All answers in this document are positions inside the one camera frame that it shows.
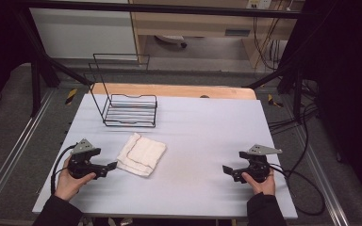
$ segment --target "towel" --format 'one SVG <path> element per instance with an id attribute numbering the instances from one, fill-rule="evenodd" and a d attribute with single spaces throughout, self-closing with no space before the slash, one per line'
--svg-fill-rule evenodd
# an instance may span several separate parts
<path id="1" fill-rule="evenodd" d="M 166 151 L 164 143 L 135 133 L 119 153 L 117 168 L 148 177 L 154 171 L 164 151 Z"/>

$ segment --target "desk panel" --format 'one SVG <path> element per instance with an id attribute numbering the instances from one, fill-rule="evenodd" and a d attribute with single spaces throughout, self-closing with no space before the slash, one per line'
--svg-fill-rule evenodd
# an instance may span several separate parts
<path id="1" fill-rule="evenodd" d="M 106 99 L 95 97 L 99 104 Z M 83 186 L 72 204 L 92 216 L 246 218 L 246 202 L 253 191 L 234 183 L 222 165 L 246 167 L 239 151 L 255 143 L 273 147 L 260 102 L 162 96 L 157 100 L 156 128 L 116 128 L 104 126 L 92 96 L 84 96 L 61 150 L 86 138 L 102 149 L 91 162 L 107 164 L 134 132 L 168 148 L 150 177 L 116 169 Z M 279 164 L 277 155 L 268 158 Z M 297 218 L 283 176 L 276 172 L 275 180 L 284 217 Z M 48 176 L 33 212 L 42 210 L 49 186 Z"/>

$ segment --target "metal track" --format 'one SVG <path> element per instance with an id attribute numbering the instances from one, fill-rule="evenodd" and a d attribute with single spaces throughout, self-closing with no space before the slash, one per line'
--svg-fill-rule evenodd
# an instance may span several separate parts
<path id="1" fill-rule="evenodd" d="M 31 118 L 28 121 L 27 126 L 25 127 L 24 131 L 18 138 L 16 144 L 14 145 L 13 149 L 11 150 L 10 154 L 8 155 L 7 160 L 2 165 L 0 169 L 0 193 L 4 188 L 6 182 L 8 181 L 9 176 L 13 172 L 17 162 L 19 161 L 20 157 L 22 156 L 23 151 L 31 139 L 34 131 L 36 130 L 38 124 L 40 123 L 47 107 L 49 106 L 52 96 L 55 94 L 56 89 L 48 89 L 43 96 L 41 101 L 41 109 L 37 113 L 34 118 Z"/>
<path id="2" fill-rule="evenodd" d="M 292 110 L 292 100 L 291 98 L 282 96 L 283 103 L 288 111 L 288 114 L 293 117 L 293 110 Z M 299 136 L 299 141 L 302 146 L 304 146 L 305 142 L 305 132 L 304 128 L 302 126 L 295 127 L 295 130 Z M 317 185 L 319 186 L 319 189 L 321 190 L 322 194 L 324 195 L 325 202 L 328 208 L 328 212 L 330 213 L 330 216 L 332 220 L 334 221 L 334 224 L 336 226 L 348 226 L 349 222 L 348 219 L 345 216 L 345 212 L 343 211 L 342 207 L 339 204 L 339 201 L 337 200 L 337 195 L 334 192 L 334 189 L 332 188 L 330 182 L 328 181 L 328 178 L 324 172 L 324 170 L 321 167 L 321 163 L 317 156 L 315 155 L 315 152 L 313 148 L 310 145 L 310 142 L 307 144 L 307 152 L 306 152 L 306 159 L 309 167 L 311 168 L 311 171 L 313 172 L 314 178 L 316 179 Z"/>

